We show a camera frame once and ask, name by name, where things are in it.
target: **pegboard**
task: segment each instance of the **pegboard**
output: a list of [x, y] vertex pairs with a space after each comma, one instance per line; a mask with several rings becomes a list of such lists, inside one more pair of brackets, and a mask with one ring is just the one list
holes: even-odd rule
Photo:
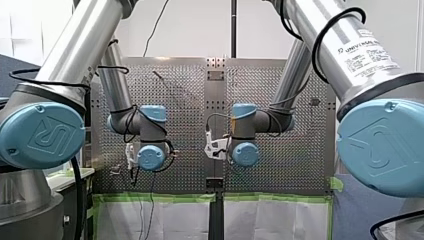
[[[157, 176], [154, 191], [204, 193], [206, 173], [211, 167], [205, 164], [203, 152], [205, 115], [210, 112], [206, 109], [208, 99], [205, 99], [211, 92], [207, 87], [211, 86], [208, 85], [209, 62], [203, 58], [128, 58], [124, 63], [130, 69], [127, 81], [133, 103], [164, 105], [168, 138], [181, 151], [174, 165]], [[217, 95], [225, 96], [217, 100], [226, 103], [228, 113], [236, 102], [253, 102], [265, 108], [273, 97], [284, 64], [283, 60], [226, 60], [223, 70], [226, 84], [213, 89], [226, 94]], [[312, 98], [319, 99], [320, 104], [311, 106]], [[334, 159], [334, 130], [329, 129], [334, 128], [333, 102], [335, 104], [335, 97], [328, 86], [312, 75], [312, 81], [299, 100], [295, 130], [278, 139], [259, 134], [259, 164], [251, 169], [225, 164], [222, 173], [225, 190], [326, 194]], [[106, 127], [109, 109], [100, 85], [92, 92], [92, 108], [92, 162], [97, 170], [95, 192], [149, 192], [151, 173], [140, 171], [137, 185], [130, 185], [123, 136]], [[332, 136], [326, 135], [328, 131], [333, 132]]]
[[[282, 65], [276, 60], [229, 59], [225, 69], [228, 102], [255, 103], [266, 109], [283, 73]], [[278, 138], [257, 134], [258, 164], [244, 169], [227, 163], [225, 191], [325, 194], [334, 160], [335, 136], [328, 129], [334, 129], [334, 111], [334, 94], [311, 74], [296, 106], [294, 129]], [[326, 148], [332, 148], [332, 154]]]

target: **white label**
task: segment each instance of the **white label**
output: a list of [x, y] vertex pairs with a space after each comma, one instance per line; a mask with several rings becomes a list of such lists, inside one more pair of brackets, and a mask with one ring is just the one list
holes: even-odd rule
[[377, 71], [399, 68], [377, 39], [363, 37], [338, 49], [339, 60], [354, 78], [366, 78]]
[[374, 37], [372, 32], [368, 29], [359, 29], [358, 33], [361, 34], [362, 37]]

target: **robotic arm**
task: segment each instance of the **robotic arm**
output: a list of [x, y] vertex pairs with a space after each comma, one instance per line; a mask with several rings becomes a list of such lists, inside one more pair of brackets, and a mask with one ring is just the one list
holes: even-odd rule
[[[102, 65], [121, 65], [116, 42], [109, 45]], [[145, 171], [158, 171], [165, 159], [174, 152], [171, 142], [166, 140], [166, 108], [159, 105], [143, 105], [138, 108], [131, 101], [124, 73], [110, 68], [101, 68], [99, 73], [110, 109], [107, 119], [109, 129], [124, 135], [124, 140], [127, 134], [140, 135], [138, 166]]]
[[166, 143], [165, 107], [133, 106], [124, 74], [111, 69], [120, 65], [120, 55], [117, 42], [110, 39], [135, 3], [87, 0], [79, 4], [36, 81], [20, 84], [0, 112], [3, 164], [46, 169], [75, 156], [85, 138], [84, 96], [101, 63], [106, 66], [99, 72], [111, 110], [109, 128], [119, 134], [140, 135], [142, 148], [137, 158], [141, 168], [154, 171], [163, 165], [172, 149]]
[[[290, 129], [296, 93], [312, 62], [341, 101], [337, 150], [352, 175], [387, 195], [424, 196], [424, 74], [402, 70], [362, 23], [362, 9], [347, 9], [341, 0], [268, 1], [294, 23], [301, 40], [267, 114], [253, 104], [233, 106], [234, 161], [242, 166], [257, 161], [255, 133]], [[266, 115], [275, 118], [267, 122]]]
[[0, 161], [46, 169], [84, 143], [84, 96], [121, 18], [135, 2], [82, 1], [35, 80], [19, 84], [0, 112]]

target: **ur logo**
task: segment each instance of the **ur logo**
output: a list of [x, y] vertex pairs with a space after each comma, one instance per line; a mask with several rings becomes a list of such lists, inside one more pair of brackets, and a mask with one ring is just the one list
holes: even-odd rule
[[32, 135], [28, 147], [61, 156], [75, 133], [75, 127], [52, 117], [43, 118]]

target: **light blue joint cap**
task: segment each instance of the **light blue joint cap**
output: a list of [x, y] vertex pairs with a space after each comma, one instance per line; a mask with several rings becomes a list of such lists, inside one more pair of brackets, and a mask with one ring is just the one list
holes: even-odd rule
[[137, 154], [138, 165], [145, 171], [156, 171], [165, 161], [163, 151], [153, 145], [144, 146]]
[[378, 99], [340, 123], [338, 152], [364, 185], [397, 197], [424, 196], [424, 105]]
[[112, 126], [112, 115], [109, 115], [109, 117], [107, 117], [106, 126], [107, 128], [109, 128], [110, 131], [116, 133], [116, 130]]
[[84, 144], [81, 116], [60, 103], [27, 105], [0, 124], [0, 158], [23, 169], [57, 167]]
[[143, 105], [140, 111], [155, 122], [166, 122], [166, 108], [161, 105]]
[[251, 167], [258, 162], [259, 150], [253, 143], [240, 143], [234, 148], [232, 156], [236, 164], [242, 167]]
[[241, 119], [256, 113], [256, 105], [253, 103], [236, 103], [233, 105], [233, 117]]

